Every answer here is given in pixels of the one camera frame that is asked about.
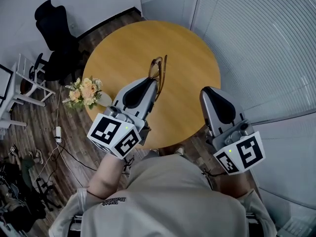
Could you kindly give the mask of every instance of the curved white wall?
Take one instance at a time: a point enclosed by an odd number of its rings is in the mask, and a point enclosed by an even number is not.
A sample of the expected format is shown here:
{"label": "curved white wall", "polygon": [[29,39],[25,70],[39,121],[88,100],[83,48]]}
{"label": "curved white wall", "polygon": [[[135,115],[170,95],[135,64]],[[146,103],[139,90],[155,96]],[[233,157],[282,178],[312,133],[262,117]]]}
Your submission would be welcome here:
{"label": "curved white wall", "polygon": [[252,122],[316,108],[316,0],[199,0],[192,30]]}
{"label": "curved white wall", "polygon": [[[46,0],[0,0],[0,64],[11,67],[21,52],[30,59],[50,51],[36,28],[35,10]],[[70,31],[76,37],[129,8],[141,11],[140,0],[52,0],[67,11]]]}

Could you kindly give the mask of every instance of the flower bouquet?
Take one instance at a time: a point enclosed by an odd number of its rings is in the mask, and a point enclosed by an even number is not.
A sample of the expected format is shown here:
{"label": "flower bouquet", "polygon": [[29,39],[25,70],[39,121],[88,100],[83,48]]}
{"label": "flower bouquet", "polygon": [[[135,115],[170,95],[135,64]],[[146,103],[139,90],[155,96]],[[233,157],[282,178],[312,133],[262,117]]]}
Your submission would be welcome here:
{"label": "flower bouquet", "polygon": [[66,98],[63,103],[69,108],[82,108],[88,106],[90,109],[97,105],[97,100],[101,97],[101,80],[97,78],[85,78],[82,81],[80,78],[71,85],[65,87],[70,89],[69,98]]}

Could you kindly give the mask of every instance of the white sleeve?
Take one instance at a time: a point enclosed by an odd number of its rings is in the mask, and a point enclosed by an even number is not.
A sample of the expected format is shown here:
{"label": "white sleeve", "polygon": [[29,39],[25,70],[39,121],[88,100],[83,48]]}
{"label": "white sleeve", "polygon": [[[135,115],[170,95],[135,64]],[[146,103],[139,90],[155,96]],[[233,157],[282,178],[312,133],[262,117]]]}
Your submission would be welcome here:
{"label": "white sleeve", "polygon": [[82,215],[92,206],[103,200],[80,188],[72,195],[66,206],[59,213],[52,226],[49,228],[49,237],[67,237],[70,223],[75,215]]}
{"label": "white sleeve", "polygon": [[253,189],[238,200],[245,207],[246,214],[254,214],[256,219],[260,221],[264,237],[275,237],[277,235],[276,227],[267,209]]}

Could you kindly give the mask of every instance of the beige t-shirt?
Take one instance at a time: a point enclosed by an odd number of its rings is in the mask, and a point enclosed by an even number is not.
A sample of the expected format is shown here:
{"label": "beige t-shirt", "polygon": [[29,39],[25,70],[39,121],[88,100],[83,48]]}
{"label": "beige t-shirt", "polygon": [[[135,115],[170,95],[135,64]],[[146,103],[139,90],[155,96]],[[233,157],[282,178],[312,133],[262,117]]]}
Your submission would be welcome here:
{"label": "beige t-shirt", "polygon": [[212,191],[201,170],[172,155],[132,168],[126,190],[101,200],[79,189],[49,230],[66,237],[74,215],[83,214],[83,237],[247,237],[246,212],[254,213],[265,236],[276,229],[258,195],[239,200]]}

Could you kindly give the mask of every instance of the white cable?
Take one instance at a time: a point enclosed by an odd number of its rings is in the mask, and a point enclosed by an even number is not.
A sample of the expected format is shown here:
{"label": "white cable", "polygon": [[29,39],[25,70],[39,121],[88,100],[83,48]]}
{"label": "white cable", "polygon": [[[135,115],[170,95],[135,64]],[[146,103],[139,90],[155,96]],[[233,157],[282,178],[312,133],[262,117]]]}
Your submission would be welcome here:
{"label": "white cable", "polygon": [[58,126],[58,113],[59,113],[59,102],[60,102],[60,95],[61,95],[61,88],[63,86],[60,86],[60,91],[59,91],[59,99],[58,99],[58,105],[57,105],[57,118],[56,118],[56,127]]}
{"label": "white cable", "polygon": [[41,175],[41,173],[43,172],[44,168],[46,167],[46,165],[47,165],[49,159],[50,159],[51,156],[53,155],[53,152],[54,152],[56,149],[58,149],[58,147],[56,147],[56,148],[50,153],[50,156],[49,156],[49,158],[47,159],[47,161],[45,162],[44,167],[41,169],[39,175],[35,178],[35,180],[34,180],[34,182],[32,183],[32,185],[35,183],[36,179],[38,179],[38,177]]}
{"label": "white cable", "polygon": [[57,148],[58,148],[58,151],[59,151],[59,153],[60,153],[60,156],[61,156],[61,158],[63,159],[65,165],[66,165],[67,168],[70,170],[70,172],[72,173],[72,175],[74,176],[74,178],[76,179],[76,181],[80,184],[80,186],[83,187],[82,184],[81,184],[81,183],[79,182],[79,180],[77,179],[77,177],[75,176],[75,174],[73,173],[73,171],[72,171],[72,170],[69,168],[69,166],[67,165],[67,163],[66,163],[66,161],[65,161],[65,159],[64,159],[64,157],[63,157],[63,155],[62,155],[62,153],[61,153],[60,150],[59,150],[59,145],[57,146]]}

